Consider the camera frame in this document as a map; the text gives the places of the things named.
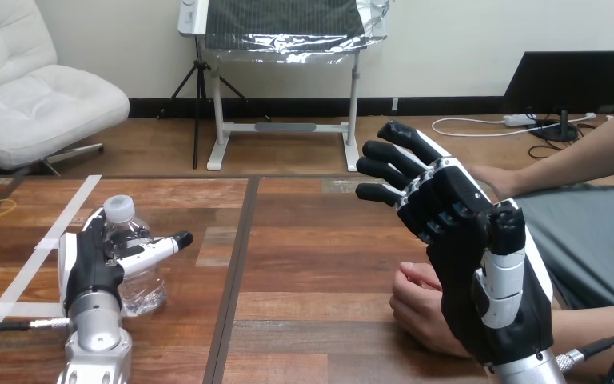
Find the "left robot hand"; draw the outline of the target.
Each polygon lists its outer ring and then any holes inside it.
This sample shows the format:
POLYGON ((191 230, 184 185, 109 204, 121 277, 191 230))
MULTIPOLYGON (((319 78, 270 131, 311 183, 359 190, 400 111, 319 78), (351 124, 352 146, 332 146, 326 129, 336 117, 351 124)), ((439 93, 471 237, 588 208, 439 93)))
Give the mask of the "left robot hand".
POLYGON ((73 300, 94 290, 116 298, 128 316, 149 312, 160 305, 163 281, 159 263, 193 242, 186 230, 155 238, 131 206, 107 214, 101 207, 86 220, 78 234, 59 239, 58 272, 61 303, 67 312, 73 300))

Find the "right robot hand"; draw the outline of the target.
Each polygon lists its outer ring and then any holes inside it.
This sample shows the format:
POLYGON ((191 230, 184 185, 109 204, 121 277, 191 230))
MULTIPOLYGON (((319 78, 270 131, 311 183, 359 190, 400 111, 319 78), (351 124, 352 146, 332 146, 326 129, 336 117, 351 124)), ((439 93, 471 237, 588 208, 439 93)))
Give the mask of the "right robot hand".
POLYGON ((445 322, 480 364, 552 347, 550 278, 515 202, 491 202, 457 158, 397 121, 364 144, 357 170, 373 177, 357 197, 394 208, 427 246, 445 322))

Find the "person's hand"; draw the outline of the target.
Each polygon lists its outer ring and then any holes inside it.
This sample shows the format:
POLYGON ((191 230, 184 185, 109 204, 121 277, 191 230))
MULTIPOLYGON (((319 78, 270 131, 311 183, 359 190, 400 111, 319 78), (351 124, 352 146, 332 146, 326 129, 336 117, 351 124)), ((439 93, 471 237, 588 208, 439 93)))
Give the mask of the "person's hand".
POLYGON ((469 358, 441 311, 442 286, 428 263, 402 262, 393 277, 389 305, 400 327, 432 352, 469 358))
POLYGON ((486 183, 500 200, 514 198, 522 192, 520 175, 515 170, 491 166, 470 166, 468 172, 486 183))

